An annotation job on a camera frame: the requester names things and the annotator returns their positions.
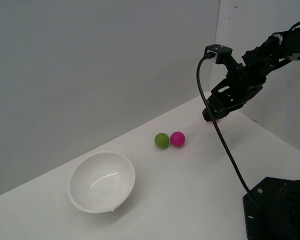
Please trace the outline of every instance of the black cable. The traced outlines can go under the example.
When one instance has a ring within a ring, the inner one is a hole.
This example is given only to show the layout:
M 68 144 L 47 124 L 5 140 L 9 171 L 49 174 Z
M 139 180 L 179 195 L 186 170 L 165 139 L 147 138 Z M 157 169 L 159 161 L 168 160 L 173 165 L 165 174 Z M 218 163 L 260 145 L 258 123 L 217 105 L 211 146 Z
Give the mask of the black cable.
M 229 156 L 229 158 L 230 158 L 230 161 L 231 161 L 231 163 L 232 163 L 232 165 L 233 165 L 233 167 L 234 167 L 234 170 L 235 170 L 236 174 L 238 175 L 238 178 L 239 178 L 239 180 L 240 180 L 242 186 L 244 187 L 244 189 L 245 189 L 246 192 L 248 193 L 248 196 L 253 200 L 253 197 L 251 196 L 251 193 L 250 193 L 250 189 L 248 188 L 248 186 L 247 186 L 247 184 L 246 184 L 244 178 L 242 177 L 242 175 L 241 175 L 241 173 L 240 173 L 240 171 L 239 171 L 239 168 L 238 168 L 238 166 L 237 166 L 237 164 L 236 164 L 236 161 L 234 160 L 234 157 L 232 156 L 232 154 L 231 154 L 231 152 L 230 152 L 230 150 L 229 150 L 229 148 L 228 148 L 228 145 L 227 145 L 227 143 L 226 143 L 224 137 L 222 136 L 222 134 L 221 134 L 221 132 L 220 132 L 220 129 L 219 129 L 219 127 L 218 127 L 218 124 L 217 124 L 217 122 L 216 122 L 214 116 L 212 115 L 212 113 L 211 113 L 211 111 L 210 111 L 210 109 L 209 109 L 207 99 L 206 99 L 205 94 L 204 94 L 204 91 L 202 90 L 202 87 L 201 87 L 201 82 L 200 82 L 200 68 L 201 68 L 201 65 L 202 65 L 203 61 L 206 60 L 207 58 L 208 58 L 208 57 L 204 56 L 204 57 L 199 61 L 198 67 L 197 67 L 197 69 L 196 69 L 196 83 L 197 83 L 197 85 L 198 85 L 199 92 L 200 92 L 201 98 L 202 98 L 202 100 L 203 100 L 203 102 L 204 102 L 205 108 L 206 108 L 206 110 L 207 110 L 207 112 L 208 112 L 208 114 L 209 114 L 209 116 L 210 116 L 210 119 L 211 119 L 213 125 L 214 125 L 214 128 L 215 128 L 215 130 L 216 130 L 216 133 L 218 134 L 218 136 L 219 136 L 219 138 L 220 138 L 220 141 L 221 141 L 221 143 L 222 143 L 222 145 L 223 145 L 223 147 L 224 147 L 226 153 L 228 154 L 228 156 Z
M 295 27 L 300 26 L 300 21 L 294 24 L 292 27 L 290 27 L 289 32 L 291 32 Z
M 273 220 L 275 220 L 277 223 L 280 223 L 280 224 L 284 225 L 284 226 L 286 227 L 285 229 L 289 232 L 289 234 L 290 234 L 292 237 L 298 239 L 298 238 L 295 236 L 295 234 L 291 231 L 291 229 L 290 229 L 289 226 L 287 226 L 284 222 L 282 222 L 282 221 L 281 221 L 280 219 L 278 219 L 277 217 L 275 217 L 275 216 L 269 214 L 267 211 L 265 211 L 265 210 L 264 210 L 264 209 L 256 202 L 255 198 L 254 198 L 254 197 L 252 196 L 252 194 L 251 194 L 251 191 L 250 191 L 249 187 L 247 186 L 247 184 L 246 184 L 244 178 L 242 177 L 242 175 L 241 175 L 241 173 L 240 173 L 240 170 L 239 170 L 239 168 L 238 168 L 238 166 L 237 166 L 237 163 L 236 163 L 234 157 L 232 156 L 232 154 L 231 154 L 231 152 L 230 152 L 230 150 L 229 150 L 229 148 L 228 148 L 228 145 L 227 145 L 227 143 L 226 143 L 224 137 L 223 137 L 222 134 L 221 134 L 221 131 L 220 131 L 219 127 L 218 127 L 218 124 L 217 124 L 217 122 L 216 122 L 214 116 L 212 115 L 212 113 L 211 113 L 211 111 L 210 111 L 210 108 L 209 108 L 207 99 L 206 99 L 205 94 L 204 94 L 204 91 L 202 90 L 202 87 L 201 87 L 201 81 L 200 81 L 200 68 L 201 68 L 201 65 L 202 65 L 202 63 L 203 63 L 204 60 L 206 60 L 206 59 L 212 59 L 212 58 L 215 57 L 215 56 L 216 56 L 216 54 L 213 53 L 213 52 L 208 52 L 208 53 L 206 53 L 205 56 L 199 61 L 198 66 L 197 66 L 197 68 L 196 68 L 196 83 L 197 83 L 197 85 L 198 85 L 198 88 L 199 88 L 199 92 L 200 92 L 201 98 L 202 98 L 203 103 L 204 103 L 204 105 L 205 105 L 205 108 L 206 108 L 206 110 L 207 110 L 207 112 L 208 112 L 208 114 L 209 114 L 209 116 L 210 116 L 210 119 L 211 119 L 211 121 L 212 121 L 212 123 L 213 123 L 213 126 L 214 126 L 214 128 L 215 128 L 215 131 L 216 131 L 216 133 L 218 134 L 218 136 L 219 136 L 219 138 L 220 138 L 220 141 L 221 141 L 221 143 L 222 143 L 222 145 L 223 145 L 223 147 L 224 147 L 224 149 L 225 149 L 225 151 L 226 151 L 228 157 L 230 158 L 230 161 L 231 161 L 231 163 L 232 163 L 232 165 L 233 165 L 233 167 L 234 167 L 235 173 L 237 174 L 237 176 L 238 176 L 238 178 L 239 178 L 239 180 L 240 180 L 242 186 L 244 187 L 244 189 L 245 189 L 247 195 L 250 197 L 250 199 L 251 199 L 251 201 L 254 203 L 254 205 L 255 205 L 255 206 L 256 206 L 256 207 L 257 207 L 257 208 L 258 208 L 258 209 L 266 216 L 266 217 L 268 217 L 269 219 L 273 219 Z

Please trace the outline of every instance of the bowl rim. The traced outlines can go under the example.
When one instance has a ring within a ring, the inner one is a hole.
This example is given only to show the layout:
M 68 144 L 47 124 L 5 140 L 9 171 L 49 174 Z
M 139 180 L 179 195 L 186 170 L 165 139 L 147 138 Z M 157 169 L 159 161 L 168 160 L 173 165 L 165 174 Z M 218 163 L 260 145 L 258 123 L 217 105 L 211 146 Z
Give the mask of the bowl rim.
M 105 209 L 97 209 L 97 210 L 91 210 L 91 209 L 88 209 L 88 208 L 85 208 L 81 205 L 79 205 L 75 200 L 74 198 L 72 197 L 72 194 L 71 194 L 71 191 L 70 191 L 70 184 L 71 184 L 71 180 L 72 180 L 72 177 L 75 173 L 75 171 L 77 170 L 77 168 L 84 162 L 86 161 L 87 159 L 95 156 L 95 155 L 100 155 L 100 154 L 114 154 L 114 155 L 117 155 L 117 156 L 120 156 L 121 158 L 123 158 L 130 166 L 130 169 L 132 171 L 132 184 L 130 185 L 128 191 L 126 192 L 126 194 L 117 202 L 117 204 L 115 204 L 112 208 L 105 208 Z M 118 153 L 118 152 L 114 152 L 114 151 L 99 151 L 99 152 L 94 152 L 92 155 L 89 155 L 87 156 L 85 159 L 83 159 L 82 161 L 80 161 L 80 163 L 73 169 L 70 177 L 69 177 L 69 180 L 68 180 L 68 185 L 67 185 L 67 194 L 68 194 L 68 197 L 70 199 L 70 201 L 72 202 L 72 204 L 79 210 L 83 211 L 83 212 L 86 212 L 86 213 L 91 213 L 91 214 L 99 214 L 99 213 L 105 213 L 105 212 L 109 212 L 109 211 L 114 211 L 118 206 L 120 206 L 126 199 L 127 197 L 130 195 L 132 189 L 134 188 L 134 185 L 135 185 L 135 181 L 136 181 L 136 172 L 135 172 L 135 168 L 132 164 L 132 162 L 129 160 L 129 158 L 127 158 L 126 156 L 124 156 L 123 154 L 121 153 Z

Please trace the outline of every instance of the white bowl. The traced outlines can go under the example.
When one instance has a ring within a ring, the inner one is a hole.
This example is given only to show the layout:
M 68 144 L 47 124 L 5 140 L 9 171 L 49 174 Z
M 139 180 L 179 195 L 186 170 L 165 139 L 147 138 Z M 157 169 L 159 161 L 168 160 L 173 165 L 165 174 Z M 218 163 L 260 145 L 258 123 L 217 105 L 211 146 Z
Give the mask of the white bowl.
M 84 212 L 113 211 L 129 196 L 135 178 L 134 166 L 128 158 L 115 152 L 99 152 L 74 169 L 68 196 Z

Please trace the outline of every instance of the green ball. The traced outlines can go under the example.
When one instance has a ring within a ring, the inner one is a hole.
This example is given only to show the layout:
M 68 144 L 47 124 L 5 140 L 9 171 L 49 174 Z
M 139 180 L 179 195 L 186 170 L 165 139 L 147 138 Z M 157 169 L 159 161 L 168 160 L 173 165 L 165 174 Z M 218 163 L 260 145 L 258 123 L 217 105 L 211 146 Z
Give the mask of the green ball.
M 154 138 L 154 143 L 161 149 L 166 149 L 169 145 L 169 136 L 165 133 L 158 133 Z

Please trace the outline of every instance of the gray wall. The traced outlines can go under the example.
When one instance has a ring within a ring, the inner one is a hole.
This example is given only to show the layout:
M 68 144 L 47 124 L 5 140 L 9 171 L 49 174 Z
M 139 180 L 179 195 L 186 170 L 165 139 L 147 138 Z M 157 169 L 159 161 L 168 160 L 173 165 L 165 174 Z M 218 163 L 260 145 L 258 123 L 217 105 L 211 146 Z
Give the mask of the gray wall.
M 0 0 L 0 194 L 197 96 L 218 7 Z
M 298 21 L 300 0 L 221 0 L 215 42 L 233 48 L 233 56 L 243 62 L 246 51 Z M 224 67 L 214 65 L 210 88 L 225 73 Z M 300 151 L 300 62 L 268 75 L 263 90 L 242 112 Z

